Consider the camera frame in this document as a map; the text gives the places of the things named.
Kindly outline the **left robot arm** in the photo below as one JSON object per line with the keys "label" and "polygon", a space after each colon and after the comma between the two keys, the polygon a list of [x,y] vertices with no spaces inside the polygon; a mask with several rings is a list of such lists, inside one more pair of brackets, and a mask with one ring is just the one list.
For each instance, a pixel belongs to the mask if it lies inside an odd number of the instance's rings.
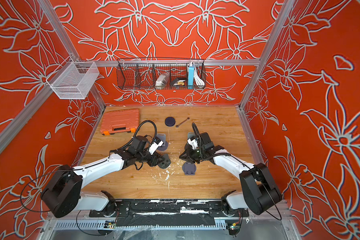
{"label": "left robot arm", "polygon": [[139,170],[138,163],[167,168],[171,164],[168,154],[157,152],[163,143],[156,134],[149,141],[135,133],[125,145],[111,150],[103,159],[77,167],[63,165],[54,172],[43,189],[41,200],[56,218],[65,217],[73,211],[96,211],[104,217],[113,217],[119,213],[119,207],[110,193],[87,193],[82,189],[108,174],[130,166]]}

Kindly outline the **dark grey phone stand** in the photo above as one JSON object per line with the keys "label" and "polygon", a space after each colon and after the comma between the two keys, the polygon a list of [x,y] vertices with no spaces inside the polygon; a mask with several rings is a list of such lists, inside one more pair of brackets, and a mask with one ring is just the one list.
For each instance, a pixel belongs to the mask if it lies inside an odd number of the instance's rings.
{"label": "dark grey phone stand", "polygon": [[195,137],[195,134],[194,133],[187,133],[187,139],[191,139],[191,138],[194,138]]}
{"label": "dark grey phone stand", "polygon": [[171,164],[171,160],[170,160],[170,157],[168,154],[163,154],[160,158],[160,161],[158,163],[158,166],[161,168],[161,169],[166,169],[170,166]]}

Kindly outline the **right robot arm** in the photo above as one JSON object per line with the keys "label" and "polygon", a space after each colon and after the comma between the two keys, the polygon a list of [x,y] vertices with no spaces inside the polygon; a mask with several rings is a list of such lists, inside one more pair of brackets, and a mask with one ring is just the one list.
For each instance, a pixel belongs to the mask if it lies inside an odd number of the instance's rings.
{"label": "right robot arm", "polygon": [[283,195],[265,164],[245,162],[222,146],[214,145],[209,134],[200,133],[195,123],[192,123],[192,128],[194,135],[188,137],[185,151],[179,158],[192,164],[211,162],[240,181],[242,188],[240,192],[232,191],[221,198],[222,211],[226,215],[241,209],[248,209],[256,215],[261,215],[283,200]]}

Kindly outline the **purple phone stand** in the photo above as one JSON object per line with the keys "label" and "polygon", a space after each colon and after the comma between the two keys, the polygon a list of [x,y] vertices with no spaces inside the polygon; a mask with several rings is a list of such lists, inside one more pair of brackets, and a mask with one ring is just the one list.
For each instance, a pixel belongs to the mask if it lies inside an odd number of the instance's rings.
{"label": "purple phone stand", "polygon": [[157,138],[159,138],[163,144],[157,148],[157,151],[164,152],[167,150],[169,143],[167,142],[167,136],[166,134],[157,134]]}
{"label": "purple phone stand", "polygon": [[194,176],[197,167],[194,163],[185,162],[182,166],[182,170],[186,176]]}

